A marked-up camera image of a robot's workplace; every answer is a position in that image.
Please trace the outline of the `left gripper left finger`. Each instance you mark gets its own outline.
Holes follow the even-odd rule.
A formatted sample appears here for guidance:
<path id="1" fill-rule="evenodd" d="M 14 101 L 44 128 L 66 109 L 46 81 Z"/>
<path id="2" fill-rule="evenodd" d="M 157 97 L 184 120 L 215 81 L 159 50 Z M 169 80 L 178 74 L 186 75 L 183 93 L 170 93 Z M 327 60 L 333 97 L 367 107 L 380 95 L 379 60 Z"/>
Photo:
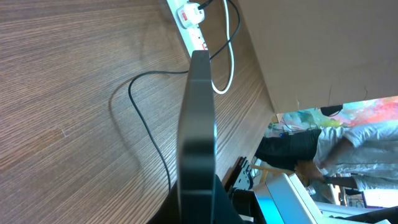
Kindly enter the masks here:
<path id="1" fill-rule="evenodd" d="M 174 183 L 168 196 L 147 224 L 179 224 L 178 185 Z"/>

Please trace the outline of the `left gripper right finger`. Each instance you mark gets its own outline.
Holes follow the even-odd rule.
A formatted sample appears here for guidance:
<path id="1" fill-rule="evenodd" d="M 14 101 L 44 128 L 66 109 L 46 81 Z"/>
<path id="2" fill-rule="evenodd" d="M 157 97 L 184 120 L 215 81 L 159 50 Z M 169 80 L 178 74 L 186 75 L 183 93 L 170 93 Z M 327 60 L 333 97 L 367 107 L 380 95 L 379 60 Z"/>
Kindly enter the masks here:
<path id="1" fill-rule="evenodd" d="M 217 175 L 215 175 L 214 198 L 214 224 L 244 224 L 243 219 L 233 207 L 233 204 Z"/>

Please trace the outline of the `Galaxy S25 smartphone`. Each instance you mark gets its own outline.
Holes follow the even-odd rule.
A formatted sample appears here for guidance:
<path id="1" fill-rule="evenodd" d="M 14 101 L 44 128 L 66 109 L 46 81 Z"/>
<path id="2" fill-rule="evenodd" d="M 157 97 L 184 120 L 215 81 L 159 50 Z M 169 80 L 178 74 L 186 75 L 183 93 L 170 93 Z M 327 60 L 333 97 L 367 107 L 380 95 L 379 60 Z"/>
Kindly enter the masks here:
<path id="1" fill-rule="evenodd" d="M 192 52 L 178 120 L 178 199 L 182 223 L 213 222 L 216 121 L 210 54 Z"/>

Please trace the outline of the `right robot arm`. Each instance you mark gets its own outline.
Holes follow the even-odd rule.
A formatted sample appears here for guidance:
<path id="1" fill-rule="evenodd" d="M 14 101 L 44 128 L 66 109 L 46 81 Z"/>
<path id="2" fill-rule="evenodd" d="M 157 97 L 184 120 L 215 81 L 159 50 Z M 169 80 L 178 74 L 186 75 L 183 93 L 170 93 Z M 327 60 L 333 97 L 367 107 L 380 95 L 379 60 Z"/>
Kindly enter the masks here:
<path id="1" fill-rule="evenodd" d="M 252 190 L 235 190 L 238 213 L 253 223 L 397 223 L 397 207 L 353 208 L 314 202 L 299 178 L 281 174 Z"/>

